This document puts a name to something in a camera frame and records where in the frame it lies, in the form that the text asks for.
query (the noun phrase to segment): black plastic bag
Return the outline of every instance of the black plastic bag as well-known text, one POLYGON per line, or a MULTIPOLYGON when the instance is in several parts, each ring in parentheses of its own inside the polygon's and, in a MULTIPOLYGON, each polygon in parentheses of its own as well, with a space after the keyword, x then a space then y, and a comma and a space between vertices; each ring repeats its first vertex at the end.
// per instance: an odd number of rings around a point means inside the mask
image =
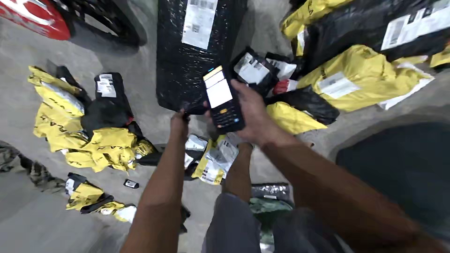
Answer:
POLYGON ((288 183, 252 184, 252 198, 269 198, 291 201, 288 183))
POLYGON ((230 72, 234 79, 248 84, 261 96, 266 97, 270 89, 278 82, 279 69, 255 53, 253 49, 246 47, 231 62, 230 72))
POLYGON ((95 100, 85 108, 85 115, 81 117, 81 126, 92 138, 93 130, 105 127, 126 127, 133 121, 133 113, 125 95, 122 76, 116 72, 103 73, 95 77, 95 100), (100 76, 110 75, 116 97, 105 97, 99 92, 100 76))
MULTIPOLYGON (((316 69, 356 44, 366 45, 386 55, 388 61, 441 52, 450 38, 449 28, 382 50, 389 22, 411 14, 408 20, 410 23, 419 10, 427 8, 422 16, 424 17, 432 10, 434 2, 434 0, 353 0, 335 9, 307 26, 308 35, 305 37, 304 50, 306 72, 316 69)), ((398 36, 392 35, 391 38, 392 43, 399 40, 398 36)))
POLYGON ((339 116, 339 110, 315 93, 311 85, 265 99, 266 105, 276 102, 285 102, 299 111, 307 111, 315 120, 324 125, 335 122, 339 116))
POLYGON ((186 7, 192 1, 158 2, 156 96, 164 108, 203 114, 203 75, 218 65, 229 64, 247 0, 218 2, 207 50, 181 42, 186 7))
POLYGON ((302 69, 303 69, 303 58, 302 57, 296 57, 294 60, 291 60, 289 57, 284 56, 284 55, 279 55, 279 54, 274 54, 274 53, 267 53, 265 55, 265 59, 269 61, 269 63, 271 63, 272 65, 275 66, 275 68, 279 69, 278 72, 278 79, 281 81, 283 80, 282 78, 280 78, 280 72, 282 72, 282 70, 277 66, 277 64, 271 62, 270 60, 275 60, 275 61, 279 61, 279 62, 285 62, 288 64, 295 64, 297 65, 297 67, 295 68, 294 72, 292 73, 291 76, 288 77, 288 79, 291 80, 298 80, 301 77, 302 74, 302 69))

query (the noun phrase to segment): leg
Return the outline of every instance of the leg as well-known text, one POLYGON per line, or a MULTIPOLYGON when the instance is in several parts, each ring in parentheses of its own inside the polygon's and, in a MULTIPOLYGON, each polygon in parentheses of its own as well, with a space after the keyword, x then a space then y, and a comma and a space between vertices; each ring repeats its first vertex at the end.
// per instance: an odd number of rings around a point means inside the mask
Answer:
POLYGON ((251 154, 250 144, 239 145, 239 154, 228 171, 222 193, 217 197, 202 253, 261 253, 260 223, 248 205, 251 154))
POLYGON ((239 154, 231 165, 222 192, 238 196, 248 203, 252 196, 252 182, 250 181, 250 157, 253 147, 249 143, 239 145, 239 154))

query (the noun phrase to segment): yellow mailer bag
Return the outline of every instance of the yellow mailer bag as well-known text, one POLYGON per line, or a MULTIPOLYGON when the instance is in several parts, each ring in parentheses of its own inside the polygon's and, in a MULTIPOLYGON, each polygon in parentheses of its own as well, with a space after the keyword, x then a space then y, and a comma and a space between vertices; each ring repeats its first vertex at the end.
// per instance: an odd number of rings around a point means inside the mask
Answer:
POLYGON ((394 66, 365 45, 354 45, 299 80, 297 88, 312 85, 334 107, 351 112, 409 93, 429 75, 394 66))
POLYGON ((75 209, 80 211, 83 206, 92 205, 97 202, 103 191, 87 183, 81 183, 70 195, 66 210, 75 209))
POLYGON ((345 5, 351 1, 352 0, 307 0, 300 8, 289 15, 283 21, 281 32, 290 40, 297 36, 296 55, 303 55, 303 32, 306 25, 310 24, 315 19, 319 19, 330 13, 334 8, 345 5))
POLYGON ((327 128, 308 114, 291 107, 285 102, 276 102, 267 106, 267 113, 285 131, 297 135, 313 129, 327 128))
POLYGON ((436 66, 450 63, 450 43, 447 44, 446 48, 431 57, 430 67, 434 68, 436 66))

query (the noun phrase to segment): barcode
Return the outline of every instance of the barcode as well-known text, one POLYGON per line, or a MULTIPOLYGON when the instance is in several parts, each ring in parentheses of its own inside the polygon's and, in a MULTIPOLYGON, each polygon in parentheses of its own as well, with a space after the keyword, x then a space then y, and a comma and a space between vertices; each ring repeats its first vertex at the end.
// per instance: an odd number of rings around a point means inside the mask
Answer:
POLYGON ((405 21, 403 19, 399 20, 399 21, 397 21, 397 23, 395 23, 394 32, 392 33, 392 37, 391 37, 391 41, 389 42, 389 45, 393 45, 393 44, 397 43, 398 37, 400 36, 401 29, 403 28, 404 23, 405 23, 405 21))
POLYGON ((191 0, 191 5, 196 5, 201 8, 208 8, 208 9, 214 9, 214 2, 209 2, 206 0, 191 0))
POLYGON ((192 31, 198 33, 198 31, 200 30, 200 26, 199 25, 192 25, 192 31))

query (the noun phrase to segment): concrete floor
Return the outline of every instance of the concrete floor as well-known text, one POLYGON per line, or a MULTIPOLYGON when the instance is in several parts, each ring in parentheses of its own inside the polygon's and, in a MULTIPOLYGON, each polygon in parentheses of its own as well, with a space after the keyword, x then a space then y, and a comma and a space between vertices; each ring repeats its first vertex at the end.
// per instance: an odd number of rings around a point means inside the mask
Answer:
MULTIPOLYGON (((119 4, 123 8, 127 6, 126 2, 119 2, 119 4)), ((78 169, 67 165, 62 154, 51 153, 46 141, 35 137, 32 133, 41 100, 26 80, 29 75, 28 65, 36 65, 44 69, 50 69, 49 66, 52 64, 65 65, 93 97, 95 90, 93 80, 96 75, 107 71, 120 72, 135 119, 144 135, 154 144, 166 143, 169 135, 169 120, 173 112, 159 107, 155 97, 157 1, 131 0, 128 6, 129 8, 125 9, 135 14, 134 21, 140 34, 147 38, 147 44, 140 48, 138 54, 126 58, 93 53, 66 41, 48 39, 0 19, 0 101, 2 104, 0 117, 3 118, 0 121, 0 140, 9 142, 29 158, 46 165, 56 177, 65 179, 68 172, 78 173, 86 176, 89 181, 105 192, 114 195, 117 201, 137 204, 144 189, 143 186, 155 168, 138 166, 127 176, 126 173, 113 169, 94 173, 88 168, 78 169), (126 178, 140 183, 142 187, 136 190, 124 187, 122 184, 126 178)), ((288 0, 249 0, 248 6, 249 10, 244 17, 234 54, 236 55, 245 45, 250 45, 257 52, 270 51, 289 55, 289 42, 281 36, 278 29, 279 23, 290 9, 288 0)), ((351 145, 386 127, 417 121, 450 121, 449 78, 450 76, 445 72, 436 75, 435 81, 388 111, 372 106, 352 113, 343 113, 328 129, 310 131, 299 138, 315 142, 314 149, 317 152, 329 159, 334 159, 339 148, 351 145)), ((194 117, 191 120, 190 131, 207 136, 205 119, 202 116, 194 117)), ((255 149, 252 155, 251 177, 255 183, 285 181, 258 149, 255 149)), ((212 186, 200 180, 185 182, 183 204, 191 211, 192 216, 185 223, 189 232, 180 237, 179 252, 200 252, 203 237, 211 221, 214 200, 220 191, 219 186, 212 186)), ((20 218, 34 215, 34 212, 24 211, 31 207, 25 203, 33 202, 33 205, 39 206, 40 214, 44 215, 46 211, 55 214, 56 218, 53 222, 58 221, 58 224, 61 224, 70 221, 74 224, 79 222, 82 224, 75 228, 79 232, 77 237, 73 237, 71 231, 55 230, 51 226, 42 228, 42 231, 49 234, 48 240, 52 242, 59 244, 70 242, 72 245, 79 245, 76 251, 60 247, 57 248, 58 252, 94 253, 119 250, 129 224, 109 217, 80 216, 76 211, 65 211, 64 205, 67 198, 60 196, 37 198, 42 201, 36 202, 30 198, 24 200, 24 205, 15 205, 13 208, 15 211, 9 211, 9 216, 6 214, 4 216, 4 210, 0 211, 0 231, 9 230, 9 226, 17 226, 16 233, 25 233, 26 237, 40 232, 29 230, 28 227, 31 225, 28 222, 31 221, 20 218)), ((24 239, 26 237, 21 235, 20 240, 18 237, 9 237, 10 249, 19 252, 17 249, 21 243, 26 242, 24 239)), ((34 252, 56 252, 49 250, 45 245, 39 245, 36 241, 32 243, 35 245, 34 252)))

